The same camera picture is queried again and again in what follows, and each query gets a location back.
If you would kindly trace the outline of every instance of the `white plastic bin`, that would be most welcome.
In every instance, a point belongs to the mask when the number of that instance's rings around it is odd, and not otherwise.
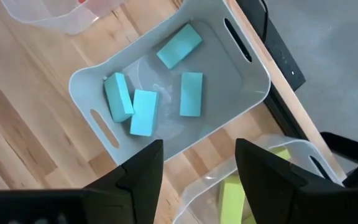
[[[203,42],[169,70],[157,52],[187,23]],[[230,29],[238,34],[248,53],[242,52]],[[131,158],[154,139],[164,140],[164,159],[167,160],[263,102],[267,96],[270,76],[247,39],[223,0],[186,0],[171,18],[123,51],[100,65],[75,72],[69,83],[70,95],[117,164]],[[103,81],[114,72],[126,76],[130,95],[135,89],[160,93],[157,125],[151,138],[131,136],[130,120],[125,123],[112,120]],[[179,115],[183,72],[204,74],[199,118]],[[119,147],[111,144],[91,111],[100,114]]]
[[[1,1],[8,13],[19,22],[77,34],[125,0]]]
[[[272,134],[261,136],[253,143],[268,151],[284,146],[291,155],[290,162],[323,177],[312,161],[312,157],[320,163],[333,182],[342,185],[321,153],[308,141]],[[204,177],[191,183],[181,195],[181,205],[173,223],[219,224],[218,200],[220,182],[236,171],[236,159],[232,156]],[[243,218],[250,215],[247,202],[244,208]]]

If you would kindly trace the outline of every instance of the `black metal frame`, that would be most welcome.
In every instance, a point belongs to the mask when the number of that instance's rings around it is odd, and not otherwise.
[[[260,0],[237,0],[237,3],[247,16],[258,36],[262,38],[264,36],[265,28],[265,9]],[[267,21],[265,37],[266,40],[264,44],[268,52],[271,54],[285,79],[292,87],[292,90],[297,90],[306,80],[269,18]],[[288,106],[283,101],[273,83],[264,103],[273,114],[273,117],[280,125],[284,134],[294,138],[307,139],[306,134],[300,128],[298,122],[288,109]]]
[[[326,137],[334,147],[358,157],[358,142]],[[342,187],[245,139],[236,140],[236,164],[258,224],[358,223],[358,172],[348,182],[351,187]]]

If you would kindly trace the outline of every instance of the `concrete floor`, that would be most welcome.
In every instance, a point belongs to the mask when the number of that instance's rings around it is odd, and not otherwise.
[[[317,128],[358,140],[358,1],[266,2],[305,75],[296,94]]]

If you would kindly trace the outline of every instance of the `wood grain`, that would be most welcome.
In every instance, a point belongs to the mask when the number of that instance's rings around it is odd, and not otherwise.
[[[243,31],[308,137],[332,155],[238,6]],[[10,18],[0,3],[0,189],[84,187],[116,165],[73,104],[68,81],[76,70],[105,61],[172,15],[180,0],[131,0],[76,36]],[[234,153],[234,140],[281,133],[265,105],[231,121],[164,165],[156,223],[171,223],[185,187]]]

